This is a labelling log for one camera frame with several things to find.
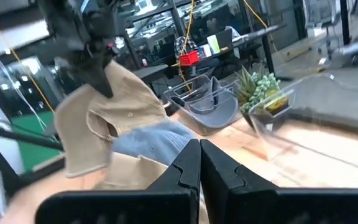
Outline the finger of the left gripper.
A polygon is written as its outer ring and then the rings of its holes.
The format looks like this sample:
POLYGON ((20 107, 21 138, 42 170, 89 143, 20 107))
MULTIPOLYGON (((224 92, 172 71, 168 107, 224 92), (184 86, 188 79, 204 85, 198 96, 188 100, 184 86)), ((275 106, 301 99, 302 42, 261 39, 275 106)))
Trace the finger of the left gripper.
POLYGON ((104 71, 103 60, 89 58, 86 61, 84 81, 106 98, 114 96, 107 75, 104 71))

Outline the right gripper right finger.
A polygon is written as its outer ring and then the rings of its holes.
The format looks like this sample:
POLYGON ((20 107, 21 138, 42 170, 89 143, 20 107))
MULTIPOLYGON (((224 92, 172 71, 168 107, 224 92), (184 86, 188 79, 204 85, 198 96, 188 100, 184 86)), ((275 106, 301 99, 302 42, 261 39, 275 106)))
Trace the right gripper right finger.
POLYGON ((200 145, 211 224, 358 224, 358 189, 279 187, 209 140, 200 145))

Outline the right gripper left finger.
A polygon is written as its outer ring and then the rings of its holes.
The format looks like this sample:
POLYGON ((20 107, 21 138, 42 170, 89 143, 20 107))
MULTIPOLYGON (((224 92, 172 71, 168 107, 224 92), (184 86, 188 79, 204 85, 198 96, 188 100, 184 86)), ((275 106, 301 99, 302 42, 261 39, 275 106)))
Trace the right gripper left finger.
POLYGON ((200 170, 192 139, 145 190, 57 193, 40 204, 35 224, 198 224, 200 170))

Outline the red plastic box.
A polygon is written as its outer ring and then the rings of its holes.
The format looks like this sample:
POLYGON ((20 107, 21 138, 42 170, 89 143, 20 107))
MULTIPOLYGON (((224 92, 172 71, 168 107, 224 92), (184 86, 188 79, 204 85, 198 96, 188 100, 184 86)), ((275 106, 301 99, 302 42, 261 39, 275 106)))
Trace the red plastic box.
POLYGON ((198 62, 199 62, 199 56, 197 50, 179 56, 179 64, 181 66, 188 67, 198 62))

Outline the white green cup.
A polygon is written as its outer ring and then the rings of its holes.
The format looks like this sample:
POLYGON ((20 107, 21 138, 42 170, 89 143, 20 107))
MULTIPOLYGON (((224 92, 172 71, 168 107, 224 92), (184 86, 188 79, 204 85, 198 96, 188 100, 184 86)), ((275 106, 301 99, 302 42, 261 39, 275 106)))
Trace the white green cup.
POLYGON ((207 41, 212 54, 220 53, 219 43, 216 35, 208 36, 207 41))

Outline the potted green succulent plant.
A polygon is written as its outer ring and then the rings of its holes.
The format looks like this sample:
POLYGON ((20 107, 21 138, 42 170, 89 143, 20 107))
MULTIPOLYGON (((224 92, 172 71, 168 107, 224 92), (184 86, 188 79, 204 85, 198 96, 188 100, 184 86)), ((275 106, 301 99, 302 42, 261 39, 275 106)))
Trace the potted green succulent plant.
MULTIPOLYGON (((238 78, 236 96, 239 109, 248 125, 255 130, 249 111, 258 103, 278 93, 280 91, 280 80, 275 77, 274 73, 266 71, 263 65, 259 66, 258 72, 253 73, 250 73, 248 69, 242 65, 240 72, 235 72, 235 74, 238 78)), ((262 106, 258 106, 257 109, 260 110, 260 112, 257 112, 257 115, 265 121, 271 121, 270 114, 272 116, 278 115, 288 107, 288 98, 286 96, 279 97, 278 100, 273 103, 265 103, 262 106)))

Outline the black office desk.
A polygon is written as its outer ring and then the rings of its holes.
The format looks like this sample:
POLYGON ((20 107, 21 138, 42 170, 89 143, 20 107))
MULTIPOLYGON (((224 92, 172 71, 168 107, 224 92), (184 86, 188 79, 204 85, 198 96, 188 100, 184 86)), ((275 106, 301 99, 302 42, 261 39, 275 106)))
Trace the black office desk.
POLYGON ((266 29, 258 30, 257 32, 251 32, 249 34, 245 34, 239 37, 236 42, 232 43, 226 48, 223 48, 218 54, 212 54, 209 57, 198 58, 198 61, 196 61, 195 63, 191 63, 189 65, 185 65, 183 63, 176 63, 173 65, 161 64, 152 67, 142 68, 140 70, 135 71, 134 74, 140 79, 142 79, 144 82, 152 82, 157 79, 157 77, 159 76, 158 73, 163 73, 168 67, 180 67, 180 68, 195 67, 201 62, 220 57, 221 55, 227 54, 233 51, 234 49, 242 47, 243 45, 248 44, 249 42, 252 42, 256 39, 264 39, 268 34, 280 30, 285 26, 286 26, 285 24, 274 25, 266 29))

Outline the black aluminium table frame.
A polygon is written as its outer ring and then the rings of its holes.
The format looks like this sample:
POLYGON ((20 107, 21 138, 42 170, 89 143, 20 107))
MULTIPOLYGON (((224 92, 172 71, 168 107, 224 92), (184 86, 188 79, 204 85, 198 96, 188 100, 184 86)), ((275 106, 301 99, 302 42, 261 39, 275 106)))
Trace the black aluminium table frame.
MULTIPOLYGON (((36 136, 28 136, 21 133, 15 133, 12 131, 6 131, 3 128, 0 128, 0 137, 23 141, 26 143, 30 143, 36 146, 47 147, 51 149, 55 149, 58 151, 62 151, 63 147, 59 142, 53 142, 50 137, 45 136, 43 134, 36 134, 36 136)), ((8 161, 3 157, 0 153, 0 171, 2 174, 3 180, 3 196, 8 195, 12 197, 16 192, 21 189, 39 181, 54 172, 63 169, 65 166, 65 159, 57 159, 51 164, 36 170, 34 172, 25 173, 22 175, 16 174, 14 169, 9 165, 8 161)))

